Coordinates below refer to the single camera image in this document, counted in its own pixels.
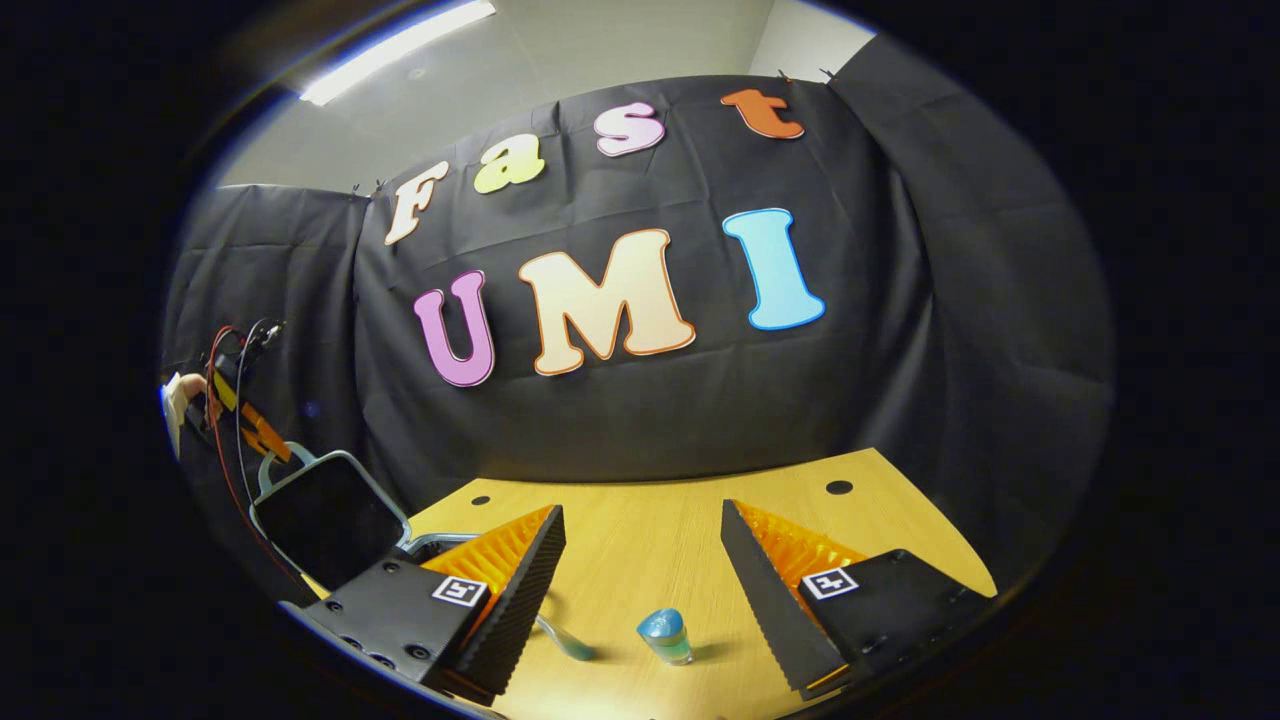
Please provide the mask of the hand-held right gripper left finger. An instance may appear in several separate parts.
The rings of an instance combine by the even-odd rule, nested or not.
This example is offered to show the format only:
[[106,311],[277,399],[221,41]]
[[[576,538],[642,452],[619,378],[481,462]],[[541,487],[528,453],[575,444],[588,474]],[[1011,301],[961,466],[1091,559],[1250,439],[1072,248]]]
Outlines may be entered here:
[[393,550],[284,612],[346,657],[430,701],[489,706],[506,693],[566,547],[547,505],[426,557]]

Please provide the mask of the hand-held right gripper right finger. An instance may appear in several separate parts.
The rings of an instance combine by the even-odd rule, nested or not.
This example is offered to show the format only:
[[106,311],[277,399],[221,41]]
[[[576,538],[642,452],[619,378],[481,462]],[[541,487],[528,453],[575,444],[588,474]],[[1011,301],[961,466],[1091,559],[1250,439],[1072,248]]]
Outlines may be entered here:
[[804,700],[924,659],[995,602],[909,550],[864,555],[727,498],[721,543],[788,687]]

